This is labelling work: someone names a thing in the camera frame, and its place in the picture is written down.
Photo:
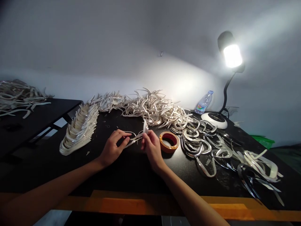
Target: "pile of strips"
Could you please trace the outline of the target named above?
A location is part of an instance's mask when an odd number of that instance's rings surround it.
[[[26,118],[37,105],[51,104],[46,102],[49,97],[52,96],[46,95],[45,90],[41,92],[38,88],[29,86],[18,79],[0,81],[0,117],[15,116],[13,113],[17,111],[26,111],[23,117]]]
[[[242,151],[235,151],[233,146],[241,146],[240,144],[223,134],[222,130],[217,129],[210,122],[198,120],[192,114],[187,114],[182,107],[175,105],[177,102],[173,103],[172,100],[165,98],[165,95],[160,93],[161,90],[150,92],[144,88],[142,91],[145,92],[144,95],[135,91],[135,98],[120,95],[119,92],[93,97],[84,107],[81,107],[69,125],[60,152],[68,155],[87,144],[95,129],[98,112],[111,112],[113,109],[118,109],[122,111],[121,115],[124,117],[140,116],[144,119],[145,125],[169,128],[171,132],[177,134],[181,138],[183,152],[194,158],[208,177],[216,175],[215,163],[217,163],[223,168],[237,172],[254,198],[260,199],[253,188],[253,183],[256,181],[272,190],[279,202],[284,205],[278,195],[280,191],[270,184],[278,182],[278,177],[283,176],[272,161],[263,157],[266,150],[259,155],[243,150],[242,147],[240,147]],[[201,162],[200,156],[207,156],[205,165]],[[212,164],[211,174],[208,172],[209,163]],[[253,177],[247,176],[250,171]]]

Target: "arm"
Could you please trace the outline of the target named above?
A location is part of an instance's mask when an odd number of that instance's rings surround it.
[[[130,135],[131,133],[121,130],[114,131],[98,158],[18,196],[1,207],[0,224],[33,225],[82,182],[112,164],[128,144],[129,137],[125,138],[119,147],[116,145],[117,141]]]
[[[184,181],[182,181],[164,162],[161,155],[160,140],[150,130],[143,134],[142,147],[145,149],[153,170],[165,181],[177,200],[191,226],[229,224]]]

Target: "forearm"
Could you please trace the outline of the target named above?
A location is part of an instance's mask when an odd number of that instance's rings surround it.
[[[171,169],[164,167],[159,175],[169,187],[191,226],[229,224]]]
[[[0,209],[5,225],[32,225],[102,167],[94,161],[43,184]]]

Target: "hand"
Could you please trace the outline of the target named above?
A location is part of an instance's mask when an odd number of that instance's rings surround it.
[[[160,140],[154,131],[149,130],[148,134],[143,134],[141,150],[145,150],[152,169],[160,174],[167,165],[161,155]]]
[[[95,159],[95,161],[98,161],[103,168],[111,165],[126,147],[126,145],[129,142],[129,136],[131,135],[131,133],[126,133],[120,129],[114,131],[107,140],[106,145],[103,148],[103,152],[97,159]],[[117,147],[116,143],[121,137],[126,138],[124,139],[122,144],[119,147]]]

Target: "lamp head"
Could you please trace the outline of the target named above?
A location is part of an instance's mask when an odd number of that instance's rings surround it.
[[[232,33],[230,31],[221,33],[217,39],[217,44],[225,58],[226,66],[231,68],[233,72],[242,73],[245,70],[245,64]]]

